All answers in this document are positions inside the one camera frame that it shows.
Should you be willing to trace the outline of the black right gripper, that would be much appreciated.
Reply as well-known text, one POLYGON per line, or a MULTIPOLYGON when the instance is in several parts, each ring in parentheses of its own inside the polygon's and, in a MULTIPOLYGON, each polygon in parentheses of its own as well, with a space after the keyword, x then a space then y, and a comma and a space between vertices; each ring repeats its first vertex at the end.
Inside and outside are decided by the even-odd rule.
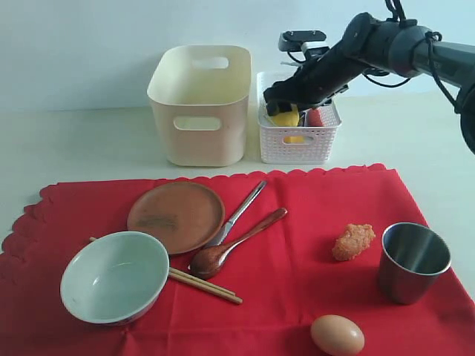
POLYGON ((308 61, 291 79, 277 81, 263 92, 268 115, 299 112, 302 105, 317 105, 334 96, 362 74, 362 63, 345 55, 340 40, 319 60, 308 61))

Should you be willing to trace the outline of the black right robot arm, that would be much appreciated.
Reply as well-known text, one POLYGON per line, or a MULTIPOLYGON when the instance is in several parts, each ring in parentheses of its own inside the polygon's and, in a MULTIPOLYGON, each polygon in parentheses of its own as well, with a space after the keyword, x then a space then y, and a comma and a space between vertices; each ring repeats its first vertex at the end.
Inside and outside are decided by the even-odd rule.
POLYGON ((263 92, 266 111, 275 116, 292 106, 320 106, 370 68, 406 79, 431 76, 459 114, 466 145, 474 149, 474 47, 444 42, 440 33, 413 20, 379 21, 358 14, 333 47, 263 92))

